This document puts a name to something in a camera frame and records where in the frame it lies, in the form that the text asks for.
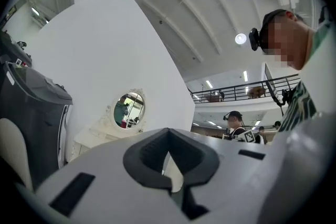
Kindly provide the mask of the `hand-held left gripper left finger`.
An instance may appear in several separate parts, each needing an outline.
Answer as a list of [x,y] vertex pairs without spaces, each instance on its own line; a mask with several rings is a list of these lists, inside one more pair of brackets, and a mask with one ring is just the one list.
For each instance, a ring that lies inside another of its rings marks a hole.
[[168,128],[130,146],[123,156],[127,173],[140,185],[153,189],[171,189],[171,179],[162,174],[169,152]]

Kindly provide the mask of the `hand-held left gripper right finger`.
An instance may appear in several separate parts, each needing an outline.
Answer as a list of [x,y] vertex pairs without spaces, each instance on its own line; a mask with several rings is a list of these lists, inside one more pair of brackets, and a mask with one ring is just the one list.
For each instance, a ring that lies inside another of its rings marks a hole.
[[186,188],[207,184],[219,168],[218,154],[212,148],[175,129],[169,130],[169,153]]

